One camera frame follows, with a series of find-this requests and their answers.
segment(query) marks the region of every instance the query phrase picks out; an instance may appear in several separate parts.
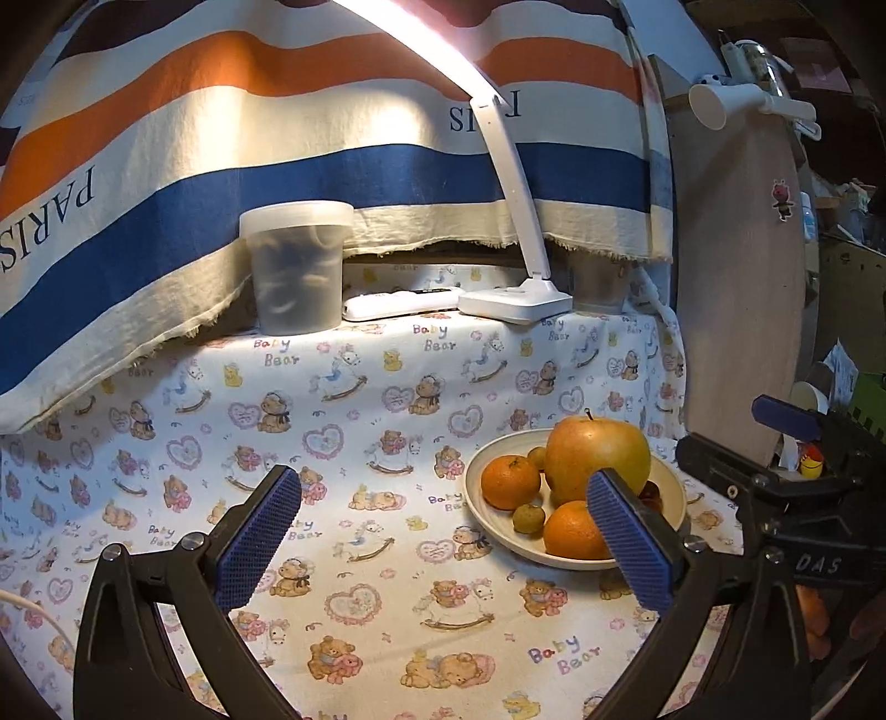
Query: maroon stripe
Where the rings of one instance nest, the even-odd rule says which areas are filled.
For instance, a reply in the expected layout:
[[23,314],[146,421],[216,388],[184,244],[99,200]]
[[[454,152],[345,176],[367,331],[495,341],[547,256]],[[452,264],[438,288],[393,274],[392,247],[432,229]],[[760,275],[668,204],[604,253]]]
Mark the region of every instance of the maroon stripe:
[[[277,0],[286,7],[315,7],[330,0]],[[622,33],[626,31],[621,12],[606,0],[541,0],[560,5],[581,15],[609,18]],[[74,36],[58,56],[61,62],[74,55],[120,47],[125,43],[160,30],[193,10],[204,0],[115,0],[97,7],[77,28]],[[492,11],[517,0],[426,0],[455,27],[476,27]]]
[[19,130],[21,128],[0,128],[0,168],[6,164],[15,138],[19,136]]

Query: beige plate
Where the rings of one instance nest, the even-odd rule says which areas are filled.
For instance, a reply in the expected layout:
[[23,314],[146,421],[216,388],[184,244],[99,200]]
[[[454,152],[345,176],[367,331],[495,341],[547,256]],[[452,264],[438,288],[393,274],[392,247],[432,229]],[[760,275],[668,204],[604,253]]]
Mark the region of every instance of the beige plate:
[[[467,498],[470,511],[490,536],[517,555],[522,555],[541,565],[562,567],[566,570],[606,570],[610,567],[618,567],[615,560],[569,560],[548,555],[545,552],[544,541],[540,537],[528,537],[515,532],[510,520],[511,513],[496,510],[480,494],[480,475],[492,460],[502,455],[525,455],[532,448],[544,447],[548,444],[550,432],[549,429],[524,430],[521,433],[500,437],[480,448],[468,463],[468,469],[464,473],[464,496]],[[649,479],[658,486],[658,490],[661,492],[664,518],[671,524],[671,527],[678,529],[686,517],[686,492],[683,489],[683,483],[670,467],[654,455],[652,456],[652,470],[649,472]],[[548,484],[543,482],[540,497],[543,500],[542,507],[548,517],[554,511],[549,494]]]

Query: orange stripe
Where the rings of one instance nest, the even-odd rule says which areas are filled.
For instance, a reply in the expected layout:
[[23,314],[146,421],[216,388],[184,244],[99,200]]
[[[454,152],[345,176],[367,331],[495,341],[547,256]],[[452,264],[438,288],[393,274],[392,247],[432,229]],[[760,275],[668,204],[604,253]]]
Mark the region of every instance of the orange stripe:
[[[614,90],[635,103],[635,70],[615,52],[559,38],[533,37],[496,46],[479,63],[498,84],[575,82]],[[339,38],[294,50],[238,31],[201,38],[169,53],[129,85],[24,136],[0,180],[0,218],[46,192],[148,113],[194,90],[232,86],[279,98],[374,79],[410,79],[464,102],[467,96],[388,35]]]

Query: container lid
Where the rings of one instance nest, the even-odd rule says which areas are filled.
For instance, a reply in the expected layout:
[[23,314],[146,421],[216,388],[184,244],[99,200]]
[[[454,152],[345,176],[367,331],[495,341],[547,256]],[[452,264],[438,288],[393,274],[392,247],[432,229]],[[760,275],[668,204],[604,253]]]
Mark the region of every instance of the container lid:
[[354,207],[336,200],[281,202],[247,210],[240,216],[240,237],[256,232],[308,225],[351,225]]

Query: striped cloth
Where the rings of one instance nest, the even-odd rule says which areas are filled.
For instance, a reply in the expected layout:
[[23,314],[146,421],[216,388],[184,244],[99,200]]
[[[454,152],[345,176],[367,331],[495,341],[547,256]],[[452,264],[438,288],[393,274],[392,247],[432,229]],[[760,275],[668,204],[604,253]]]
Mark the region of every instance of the striped cloth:
[[[511,101],[546,236],[670,259],[664,112],[620,10],[428,5]],[[0,121],[0,434],[224,310],[247,209],[349,202],[348,254],[515,242],[467,100],[325,0],[90,3]]]

